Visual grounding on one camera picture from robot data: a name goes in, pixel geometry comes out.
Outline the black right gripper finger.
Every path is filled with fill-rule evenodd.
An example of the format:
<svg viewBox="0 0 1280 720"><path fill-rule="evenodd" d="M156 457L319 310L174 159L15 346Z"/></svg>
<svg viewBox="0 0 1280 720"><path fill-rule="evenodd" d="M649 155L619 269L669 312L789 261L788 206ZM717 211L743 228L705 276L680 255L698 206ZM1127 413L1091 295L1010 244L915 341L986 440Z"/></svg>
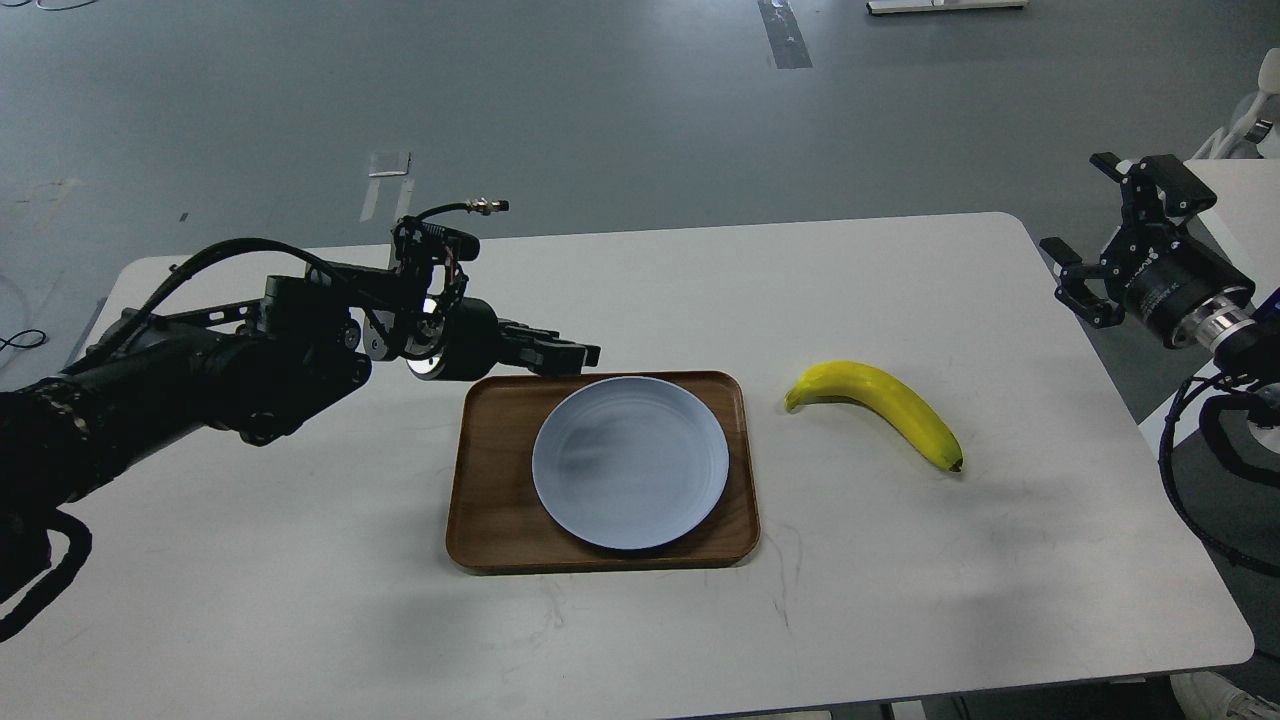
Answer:
<svg viewBox="0 0 1280 720"><path fill-rule="evenodd" d="M1042 238L1039 249L1053 263L1053 273L1057 278L1053 296L1057 301L1096 329L1120 325L1124 322L1124 307L1119 302L1096 293L1089 287L1092 281L1107 281L1115 277L1115 268L1106 259L1085 263L1060 237Z"/></svg>
<svg viewBox="0 0 1280 720"><path fill-rule="evenodd" d="M1171 154L1124 160L1094 152L1089 163L1120 187L1121 220L1108 251L1172 249L1190 237L1187 223L1219 196Z"/></svg>

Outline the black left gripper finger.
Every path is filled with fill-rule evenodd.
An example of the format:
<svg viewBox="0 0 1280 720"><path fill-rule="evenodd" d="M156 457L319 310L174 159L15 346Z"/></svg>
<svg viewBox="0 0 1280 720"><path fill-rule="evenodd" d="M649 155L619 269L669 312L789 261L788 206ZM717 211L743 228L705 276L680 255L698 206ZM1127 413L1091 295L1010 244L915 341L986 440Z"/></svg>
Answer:
<svg viewBox="0 0 1280 720"><path fill-rule="evenodd" d="M559 338L530 340L518 350L518 364L535 375L563 378L581 375L599 363L602 348Z"/></svg>

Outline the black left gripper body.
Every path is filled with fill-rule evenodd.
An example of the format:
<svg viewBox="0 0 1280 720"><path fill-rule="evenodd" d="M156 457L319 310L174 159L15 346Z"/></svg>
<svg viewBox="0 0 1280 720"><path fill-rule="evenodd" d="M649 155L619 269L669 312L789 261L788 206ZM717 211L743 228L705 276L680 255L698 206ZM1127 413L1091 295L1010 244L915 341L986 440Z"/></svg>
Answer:
<svg viewBox="0 0 1280 720"><path fill-rule="evenodd" d="M428 359L406 359L404 364L420 380L460 382L479 380L495 366L522 366L518 350L500 325L490 304L463 299L445 319L443 348Z"/></svg>

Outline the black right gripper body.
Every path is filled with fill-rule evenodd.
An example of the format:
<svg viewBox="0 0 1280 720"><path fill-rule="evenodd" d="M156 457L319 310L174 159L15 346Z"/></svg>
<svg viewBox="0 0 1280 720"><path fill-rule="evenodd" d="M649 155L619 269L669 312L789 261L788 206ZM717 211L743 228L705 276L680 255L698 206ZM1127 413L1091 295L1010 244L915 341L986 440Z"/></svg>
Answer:
<svg viewBox="0 0 1280 720"><path fill-rule="evenodd" d="M1112 251L1112 300L1165 348L1196 342L1187 324L1206 302L1222 297L1243 307L1256 283L1204 243L1189 237L1172 249Z"/></svg>

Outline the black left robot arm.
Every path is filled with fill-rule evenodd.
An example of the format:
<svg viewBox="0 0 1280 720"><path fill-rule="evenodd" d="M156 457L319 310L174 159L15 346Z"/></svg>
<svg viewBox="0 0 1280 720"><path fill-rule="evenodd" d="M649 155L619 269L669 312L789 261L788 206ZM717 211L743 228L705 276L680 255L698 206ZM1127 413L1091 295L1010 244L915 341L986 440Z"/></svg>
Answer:
<svg viewBox="0 0 1280 720"><path fill-rule="evenodd" d="M201 428L261 447L369 382L375 363L426 363L425 380L477 380L498 365L562 378L600 350L498 316L468 296L479 240L438 215L506 211L504 200L451 202L402 217L385 268L334 263L288 243L243 237L174 265L140 307L58 374L3 393L3 638L26 629L92 550L67 503ZM279 252L301 275L270 275L262 297L161 314L186 282L219 263Z"/></svg>

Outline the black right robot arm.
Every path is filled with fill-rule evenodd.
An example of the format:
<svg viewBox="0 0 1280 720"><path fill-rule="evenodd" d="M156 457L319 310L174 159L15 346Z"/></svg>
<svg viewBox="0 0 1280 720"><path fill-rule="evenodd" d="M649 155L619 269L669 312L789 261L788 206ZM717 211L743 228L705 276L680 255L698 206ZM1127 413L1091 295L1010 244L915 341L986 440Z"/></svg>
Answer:
<svg viewBox="0 0 1280 720"><path fill-rule="evenodd" d="M1089 161L1119 187L1120 223L1093 263L1059 237L1039 242L1056 300L1094 328L1134 316L1165 348L1198 345L1229 377L1277 383L1277 322L1248 310L1257 284L1187 227L1219 196L1174 155Z"/></svg>

